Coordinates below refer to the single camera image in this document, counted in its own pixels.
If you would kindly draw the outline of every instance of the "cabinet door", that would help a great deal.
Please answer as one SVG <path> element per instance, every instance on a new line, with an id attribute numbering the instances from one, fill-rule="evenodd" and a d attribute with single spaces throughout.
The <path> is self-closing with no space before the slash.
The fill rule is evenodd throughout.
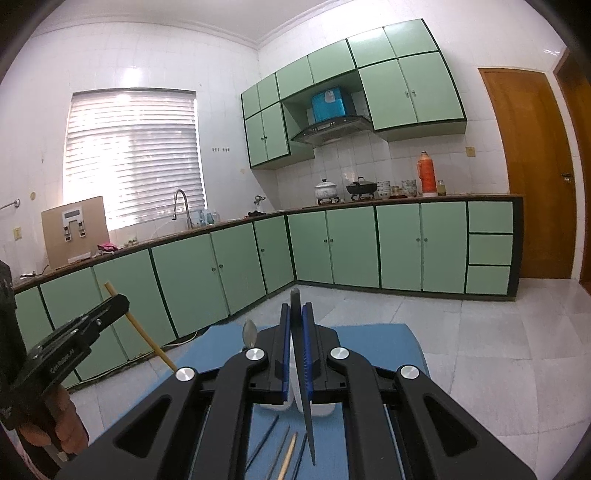
<path id="1" fill-rule="evenodd" d="M 355 69 L 346 40 L 328 45 L 308 55 L 314 83 L 336 77 Z"/>
<path id="2" fill-rule="evenodd" d="M 399 60 L 419 122 L 464 118 L 452 77 L 439 52 Z"/>
<path id="3" fill-rule="evenodd" d="M 209 235 L 154 247 L 152 255 L 166 305 L 179 336 L 188 335 L 228 316 Z"/>
<path id="4" fill-rule="evenodd" d="M 267 145 L 267 159 L 282 157 L 290 152 L 285 136 L 285 122 L 281 104 L 265 108 L 262 112 L 262 126 L 265 132 L 265 143 Z"/>
<path id="5" fill-rule="evenodd" d="M 259 220 L 254 226 L 267 292 L 271 293 L 294 279 L 285 217 Z"/>
<path id="6" fill-rule="evenodd" d="M 298 213 L 289 215 L 287 219 L 296 278 L 333 283 L 324 212 Z"/>
<path id="7" fill-rule="evenodd" d="M 261 106 L 259 104 L 258 89 L 256 85 L 253 85 L 242 94 L 242 113 L 244 114 L 244 118 L 248 118 L 260 111 Z"/>
<path id="8" fill-rule="evenodd" d="M 395 58 L 383 28 L 376 28 L 347 39 L 357 68 Z"/>
<path id="9" fill-rule="evenodd" d="M 262 129 L 262 115 L 256 115 L 244 120 L 246 127 L 246 141 L 248 142 L 248 157 L 251 167 L 267 161 L 265 148 L 265 133 Z"/>
<path id="10" fill-rule="evenodd" d="M 304 88 L 308 88 L 310 85 L 314 85 L 307 56 L 286 65 L 281 70 L 277 70 L 275 75 L 277 76 L 279 98 L 282 100 Z"/>
<path id="11" fill-rule="evenodd" d="M 437 50 L 423 20 L 411 20 L 384 27 L 397 57 Z"/>
<path id="12" fill-rule="evenodd" d="M 265 296 L 251 223 L 211 233 L 230 314 Z"/>
<path id="13" fill-rule="evenodd" d="M 110 281 L 117 293 L 129 299 L 129 311 L 157 344 L 164 345 L 176 338 L 162 303 L 147 250 L 114 258 L 92 268 L 103 299 L 109 298 L 104 285 Z M 151 350 L 127 318 L 121 317 L 113 325 L 130 359 Z"/>
<path id="14" fill-rule="evenodd" d="M 413 102 L 396 60 L 359 69 L 359 75 L 376 130 L 417 123 Z"/>
<path id="15" fill-rule="evenodd" d="M 466 202 L 423 203 L 423 290 L 463 293 Z"/>
<path id="16" fill-rule="evenodd" d="M 17 323 L 25 347 L 29 351 L 52 331 L 51 324 L 45 313 L 41 296 L 37 287 L 29 288 L 15 295 L 17 302 Z M 78 383 L 78 377 L 72 372 L 61 383 L 68 388 Z"/>
<path id="17" fill-rule="evenodd" d="M 376 207 L 382 288 L 421 290 L 421 220 L 418 203 Z"/>
<path id="18" fill-rule="evenodd" d="M 53 325 L 59 327 L 103 301 L 90 268 L 79 270 L 41 285 Z M 82 380 L 99 375 L 127 361 L 110 326 L 92 345 L 90 355 L 76 367 Z"/>
<path id="19" fill-rule="evenodd" d="M 335 283 L 379 288 L 374 208 L 328 210 L 326 222 Z"/>
<path id="20" fill-rule="evenodd" d="M 259 93 L 259 103 L 261 110 L 273 105 L 279 101 L 279 90 L 277 89 L 277 78 L 274 73 L 263 78 L 256 84 Z"/>

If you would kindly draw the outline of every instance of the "blue box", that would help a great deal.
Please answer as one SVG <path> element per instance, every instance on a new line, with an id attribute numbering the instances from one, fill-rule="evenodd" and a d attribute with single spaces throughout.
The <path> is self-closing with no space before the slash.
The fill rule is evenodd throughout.
<path id="1" fill-rule="evenodd" d="M 335 87 L 312 97 L 314 120 L 321 122 L 336 116 L 355 115 L 351 95 L 340 87 Z"/>

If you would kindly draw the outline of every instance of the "window blind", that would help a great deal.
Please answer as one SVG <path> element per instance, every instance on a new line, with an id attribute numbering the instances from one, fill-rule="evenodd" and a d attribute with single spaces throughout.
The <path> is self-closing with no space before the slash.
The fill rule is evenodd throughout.
<path id="1" fill-rule="evenodd" d="M 205 208 L 194 93 L 134 89 L 72 97 L 65 203 L 102 196 L 107 227 L 115 230 L 172 215 L 177 189 L 190 210 Z"/>

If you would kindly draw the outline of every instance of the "white pot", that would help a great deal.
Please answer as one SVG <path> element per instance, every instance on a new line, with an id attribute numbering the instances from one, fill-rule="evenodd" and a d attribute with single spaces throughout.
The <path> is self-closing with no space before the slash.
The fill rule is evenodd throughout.
<path id="1" fill-rule="evenodd" d="M 339 195 L 336 191 L 336 184 L 323 179 L 322 182 L 314 188 L 314 196 L 317 200 L 326 200 L 338 197 Z"/>

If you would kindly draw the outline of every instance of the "hand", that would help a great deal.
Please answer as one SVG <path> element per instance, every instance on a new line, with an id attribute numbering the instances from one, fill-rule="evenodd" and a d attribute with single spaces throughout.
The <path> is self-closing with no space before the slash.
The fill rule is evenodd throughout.
<path id="1" fill-rule="evenodd" d="M 68 391 L 61 385 L 53 395 L 53 400 L 61 411 L 60 417 L 56 420 L 56 435 L 61 441 L 61 447 L 66 453 L 80 453 L 88 447 L 88 437 L 76 413 L 76 406 L 70 399 Z M 49 435 L 37 425 L 25 423 L 18 430 L 32 445 L 43 447 L 51 444 Z"/>

